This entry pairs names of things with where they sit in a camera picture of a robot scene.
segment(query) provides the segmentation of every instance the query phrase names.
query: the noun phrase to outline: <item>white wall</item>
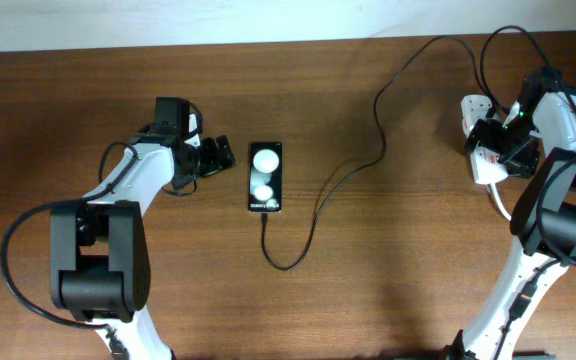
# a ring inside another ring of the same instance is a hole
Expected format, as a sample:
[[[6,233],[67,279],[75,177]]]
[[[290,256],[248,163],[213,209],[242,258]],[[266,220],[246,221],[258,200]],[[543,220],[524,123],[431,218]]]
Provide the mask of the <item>white wall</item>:
[[[576,30],[576,0],[0,0],[0,51]]]

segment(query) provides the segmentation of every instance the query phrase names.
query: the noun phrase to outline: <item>phone screen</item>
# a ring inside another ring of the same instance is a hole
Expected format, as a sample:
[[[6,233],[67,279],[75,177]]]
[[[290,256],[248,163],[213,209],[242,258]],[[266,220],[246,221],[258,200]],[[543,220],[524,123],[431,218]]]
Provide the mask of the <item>phone screen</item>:
[[[282,145],[279,142],[253,142],[248,159],[250,181],[248,211],[281,211]]]

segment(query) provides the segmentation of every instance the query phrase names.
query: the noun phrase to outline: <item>wood grain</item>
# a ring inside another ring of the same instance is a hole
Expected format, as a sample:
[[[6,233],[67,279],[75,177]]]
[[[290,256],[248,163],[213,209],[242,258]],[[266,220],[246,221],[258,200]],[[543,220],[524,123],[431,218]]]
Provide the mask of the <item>wood grain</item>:
[[[466,39],[479,49],[485,37]],[[576,85],[576,32],[538,40]],[[463,49],[433,45],[385,94],[387,156],[335,195],[297,271],[265,263],[259,216],[245,204],[248,143],[282,141],[284,212],[270,217],[268,237],[272,255],[292,261],[326,180],[377,155],[373,96],[425,41],[2,53],[0,240],[22,211],[93,188],[104,147],[151,121],[156,96],[185,97],[201,107],[206,136],[228,135],[239,164],[201,181],[189,198],[160,195],[144,218],[149,310],[176,354],[299,359],[438,350],[479,312],[510,247],[507,222],[472,182],[461,150],[459,102],[477,93]],[[488,82],[509,104],[539,60],[515,35],[490,51]],[[525,186],[503,183],[507,206]],[[27,296],[52,309],[46,215],[16,234],[11,266]],[[517,349],[576,359],[576,271],[546,296]],[[1,358],[108,354],[96,335],[23,309],[0,276]]]

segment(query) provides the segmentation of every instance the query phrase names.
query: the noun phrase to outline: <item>wire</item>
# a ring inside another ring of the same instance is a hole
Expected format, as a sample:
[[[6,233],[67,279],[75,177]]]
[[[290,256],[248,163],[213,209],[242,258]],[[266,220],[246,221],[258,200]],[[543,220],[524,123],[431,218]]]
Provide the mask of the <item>wire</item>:
[[[195,191],[197,191],[197,180],[193,181],[193,184],[194,184],[194,187],[193,187],[192,191],[187,192],[187,193],[181,193],[181,192],[174,191],[174,190],[168,190],[168,189],[164,189],[163,187],[161,188],[161,190],[168,195],[173,195],[173,196],[178,196],[178,197],[186,197],[186,196],[190,196],[190,195],[194,194]]]
[[[536,272],[535,276],[533,276],[533,278],[530,279],[530,281],[528,281],[524,285],[523,289],[519,292],[519,294],[517,294],[517,298],[515,299],[513,305],[510,307],[508,321],[506,322],[506,325],[501,329],[501,339],[498,342],[497,351],[495,351],[495,356],[493,356],[493,360],[499,359],[501,350],[504,346],[504,343],[506,342],[506,337],[510,332],[510,325],[513,323],[513,321],[520,319],[525,313],[525,311],[528,309],[528,305],[532,301],[532,297],[534,296],[536,289],[538,288],[539,278],[543,274],[545,274],[548,269],[557,264],[562,264],[562,260],[554,259],[545,263],[541,267],[535,269]],[[518,309],[514,309],[516,304],[519,304]]]
[[[458,37],[448,36],[448,35],[437,36],[437,37],[434,37],[431,40],[429,40],[424,46],[422,46],[419,50],[417,50],[417,52],[410,59],[408,59],[408,61],[404,64],[404,66],[402,66],[401,69],[397,72],[397,74],[395,74],[395,76],[393,76],[377,92],[377,95],[375,95],[372,110],[373,110],[373,116],[374,116],[375,124],[377,125],[377,129],[379,130],[379,135],[381,138],[381,151],[379,152],[379,156],[377,156],[377,158],[375,158],[375,160],[373,160],[369,163],[366,163],[364,165],[361,165],[358,168],[356,168],[356,169],[352,170],[351,172],[349,172],[348,174],[346,174],[346,176],[344,176],[332,188],[332,190],[330,190],[330,192],[328,193],[326,198],[321,202],[321,204],[319,205],[319,208],[315,212],[315,216],[313,217],[312,224],[310,226],[310,233],[308,235],[308,240],[306,241],[306,245],[304,246],[304,249],[302,250],[301,255],[299,255],[297,260],[295,260],[292,264],[287,265],[287,266],[278,265],[277,263],[275,263],[272,260],[272,258],[268,254],[268,250],[266,249],[266,225],[268,223],[268,215],[266,213],[261,215],[261,249],[263,251],[264,257],[266,258],[266,260],[268,261],[268,263],[272,267],[274,267],[277,270],[288,271],[288,270],[293,270],[297,266],[299,266],[299,264],[301,264],[301,262],[304,260],[304,258],[308,254],[308,250],[310,249],[310,246],[312,245],[312,239],[315,235],[315,229],[317,227],[317,222],[319,221],[319,217],[321,216],[321,213],[322,213],[324,207],[326,206],[326,204],[328,204],[328,202],[330,201],[330,199],[332,198],[334,193],[346,181],[348,181],[348,179],[350,179],[353,175],[356,175],[357,173],[359,173],[360,171],[362,171],[368,167],[376,165],[377,163],[379,163],[384,158],[384,156],[386,155],[386,150],[388,148],[388,144],[386,141],[386,135],[385,135],[384,130],[383,130],[381,123],[379,121],[379,114],[377,112],[377,105],[379,103],[379,99],[381,98],[381,95],[390,87],[390,85],[392,85],[399,78],[399,76],[406,70],[406,68],[417,58],[417,56],[419,56],[424,50],[426,50],[426,48],[428,46],[430,46],[432,43],[434,43],[435,41],[441,40],[441,39],[454,40],[454,41],[458,42],[459,44],[461,44],[466,49],[466,51],[470,55],[470,60],[472,62],[472,67],[473,67],[473,75],[475,76],[475,80],[477,81],[477,85],[479,86],[479,89],[481,89],[482,92],[486,93],[484,91],[484,87],[482,86],[481,81],[479,80],[479,75],[477,73],[477,62],[475,60],[475,54],[472,51],[472,49],[470,48],[470,46],[464,40],[462,40]]]
[[[28,220],[32,216],[34,216],[40,212],[46,211],[46,210],[52,210],[52,209],[56,209],[56,208],[60,208],[60,207],[64,207],[64,206],[85,204],[88,201],[99,199],[99,198],[109,194],[110,192],[112,192],[112,190],[115,188],[115,186],[117,186],[117,184],[119,184],[119,182],[123,179],[123,177],[126,175],[126,173],[128,173],[128,171],[133,167],[133,165],[137,162],[137,160],[139,160],[137,150],[132,145],[130,145],[128,143],[123,143],[123,142],[115,142],[115,143],[110,144],[108,146],[108,148],[106,148],[106,151],[104,152],[104,157],[107,155],[107,152],[109,151],[108,149],[116,146],[117,144],[121,144],[121,145],[127,147],[128,149],[130,149],[133,153],[133,156],[130,159],[130,162],[121,170],[119,175],[112,182],[107,184],[106,187],[102,191],[100,191],[97,194],[85,196],[85,197],[82,197],[79,199],[62,200],[62,201],[56,201],[56,202],[52,202],[52,203],[48,203],[48,204],[39,205],[37,207],[34,207],[34,208],[26,211],[25,213],[21,214],[21,216],[19,216],[17,218],[17,220],[15,220],[12,223],[12,225],[10,225],[10,227],[8,228],[6,233],[4,234],[3,240],[1,241],[1,248],[0,248],[1,275],[4,277],[4,281],[6,282],[8,289],[10,289],[10,291],[15,296],[15,298],[17,298],[17,300],[19,300],[19,302],[23,306],[25,306],[28,310],[34,312],[35,314],[37,314],[37,315],[39,315],[45,319],[48,319],[52,322],[55,322],[57,324],[60,324],[60,325],[65,325],[65,326],[69,326],[69,327],[73,327],[73,328],[77,328],[77,329],[92,329],[92,330],[106,329],[108,331],[108,336],[113,336],[111,333],[112,329],[111,329],[110,325],[108,325],[108,324],[94,324],[93,325],[93,324],[86,324],[86,323],[82,323],[82,322],[78,322],[78,321],[64,319],[64,318],[61,318],[55,314],[48,312],[45,309],[39,307],[38,305],[36,305],[32,301],[30,301],[27,297],[25,297],[21,293],[21,291],[19,290],[17,285],[15,285],[15,282],[12,278],[11,273],[10,273],[10,268],[8,266],[8,247],[10,245],[10,240],[12,239],[12,235],[15,232],[15,230],[17,230],[17,228],[21,224],[23,224],[26,220]]]
[[[506,208],[504,207],[504,204],[501,202],[501,198],[499,197],[499,192],[497,191],[497,185],[496,184],[490,184],[490,185],[488,185],[488,188],[490,189],[490,191],[492,193],[493,199],[495,199],[495,204],[497,204],[497,209],[499,209],[499,212],[501,212],[501,215],[503,215],[506,218],[506,220],[510,221],[511,216],[508,213],[508,211],[506,210]]]
[[[498,360],[499,359],[499,355],[501,355],[501,349],[503,349],[504,347],[504,343],[506,342],[506,337],[508,336],[508,333],[510,332],[510,325],[512,324],[514,320],[512,318],[508,319],[508,322],[506,322],[506,325],[504,325],[504,327],[501,329],[501,339],[499,339],[499,343],[497,345],[497,351],[495,351],[495,356],[493,356],[493,360]]]
[[[490,34],[490,36],[488,37],[488,39],[484,43],[484,46],[481,49],[481,55],[479,56],[479,72],[481,73],[481,82],[482,82],[483,87],[484,87],[483,91],[486,95],[488,95],[488,97],[490,98],[490,100],[492,101],[492,103],[495,106],[498,106],[505,114],[508,114],[510,112],[510,109],[508,107],[501,105],[499,103],[499,101],[497,101],[497,98],[495,98],[495,96],[492,94],[492,91],[490,90],[490,88],[488,87],[488,83],[486,81],[485,66],[484,66],[484,60],[486,58],[486,50],[488,49],[488,44],[490,44],[490,42],[492,41],[492,39],[495,36],[497,36],[500,32],[505,31],[505,30],[517,30],[517,31],[521,32],[523,35],[525,35],[528,38],[528,40],[533,45],[535,50],[537,50],[537,52],[539,53],[539,56],[546,63],[546,65],[548,67],[552,68],[552,64],[550,63],[550,60],[548,60],[548,57],[546,56],[544,51],[541,49],[539,44],[537,44],[537,41],[535,40],[535,38],[528,31],[526,31],[524,28],[522,28],[520,26],[516,26],[516,25],[503,26],[503,27],[495,30],[495,32],[493,32],[492,34]]]
[[[566,96],[566,101],[568,102],[568,106],[570,106],[573,114],[576,117],[576,103],[573,101],[572,97],[570,96],[570,93],[568,91],[568,88],[564,85],[561,76],[559,75],[559,73],[557,71],[554,70],[554,67],[552,66],[552,63],[550,62],[550,60],[548,59],[548,57],[546,56],[546,54],[544,53],[544,51],[541,49],[541,47],[539,46],[539,44],[537,43],[537,41],[535,40],[535,38],[532,36],[532,34],[530,34],[528,31],[526,31],[524,28],[520,27],[520,26],[516,26],[516,25],[508,25],[508,26],[504,26],[501,27],[499,29],[497,29],[495,32],[493,32],[489,37],[488,40],[486,40],[486,43],[484,44],[484,47],[482,49],[481,52],[481,59],[480,59],[480,71],[481,71],[481,80],[482,83],[484,85],[484,88],[486,89],[486,91],[488,92],[488,96],[491,98],[491,100],[494,102],[496,102],[496,100],[494,99],[494,96],[492,95],[492,92],[490,91],[490,89],[488,88],[488,84],[486,83],[486,79],[485,79],[485,75],[484,75],[484,56],[485,56],[485,51],[486,48],[488,47],[488,44],[490,43],[490,41],[500,32],[504,31],[504,30],[516,30],[519,31],[522,35],[524,35],[529,41],[530,43],[533,45],[533,47],[535,48],[535,50],[537,51],[537,53],[539,54],[539,56],[541,57],[541,59],[543,60],[543,62],[546,64],[546,67],[548,67],[551,72],[553,73],[553,76],[555,77],[555,81],[556,83],[559,85],[559,87],[561,88],[561,91],[564,93],[564,95]],[[544,200],[546,197],[546,193],[548,192],[548,190],[550,189],[550,187],[552,186],[552,184],[555,182],[555,180],[557,180],[557,178],[563,174],[567,169],[569,169],[571,166],[573,166],[574,164],[576,164],[576,156],[574,158],[572,158],[571,160],[567,161],[566,163],[564,163],[559,169],[557,169],[546,181],[546,183],[544,184],[544,187],[541,190],[541,193],[539,194],[539,198],[537,200],[537,206],[535,209],[536,212],[536,223],[537,223],[537,229],[543,239],[544,244],[548,247],[548,249],[556,256],[558,257],[563,264],[571,264],[574,267],[576,267],[576,257],[571,257],[569,255],[564,254],[563,251],[561,251],[561,249],[559,249],[549,238],[548,238],[548,234],[545,231],[544,228],[544,224],[543,224],[543,204],[544,204]]]
[[[130,150],[132,151],[132,153],[133,153],[133,157],[132,157],[132,159],[130,159],[131,161],[132,161],[133,159],[137,158],[137,154],[138,154],[138,153],[137,153],[137,150],[135,149],[134,146],[132,146],[132,145],[130,145],[130,144],[128,144],[128,143],[125,143],[125,142],[123,142],[123,141],[115,141],[114,143],[108,145],[108,146],[106,147],[106,150],[104,150],[103,155],[101,155],[101,161],[99,162],[99,171],[98,171],[98,174],[97,174],[97,179],[99,180],[99,183],[100,183],[100,184],[103,182],[104,167],[105,167],[105,165],[106,165],[106,160],[107,160],[107,158],[108,158],[108,155],[110,154],[110,151],[111,151],[113,148],[115,148],[116,146],[123,146],[123,147],[125,147],[125,148],[127,148],[127,149],[130,149]]]

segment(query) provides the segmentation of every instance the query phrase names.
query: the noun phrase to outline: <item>robotic arm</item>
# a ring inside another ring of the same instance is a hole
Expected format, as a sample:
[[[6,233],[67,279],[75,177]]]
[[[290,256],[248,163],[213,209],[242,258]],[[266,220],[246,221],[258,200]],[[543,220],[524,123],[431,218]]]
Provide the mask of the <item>robotic arm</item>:
[[[150,263],[142,216],[152,200],[169,182],[175,190],[193,182],[196,186],[197,178],[235,166],[225,136],[200,141],[201,113],[196,108],[190,113],[191,107],[183,99],[157,98],[155,121],[126,144],[117,167],[86,196],[125,172],[113,190],[51,213],[53,303],[77,321],[109,325],[113,336],[106,329],[97,332],[113,359],[174,359],[146,307]],[[82,255],[81,247],[97,241],[108,242],[108,255]]]
[[[552,247],[576,257],[576,205],[566,201],[568,193],[576,193],[576,162],[554,175],[576,158],[576,116],[558,89],[549,69],[527,76],[504,124],[490,110],[487,97],[471,95],[462,101],[466,150],[475,182],[494,184],[508,175],[534,178],[512,214],[514,236],[506,266],[482,312],[458,333],[444,359],[511,359],[537,305],[568,269]],[[539,138],[547,157],[536,172]],[[537,224],[542,190],[547,190],[540,209],[547,239]]]

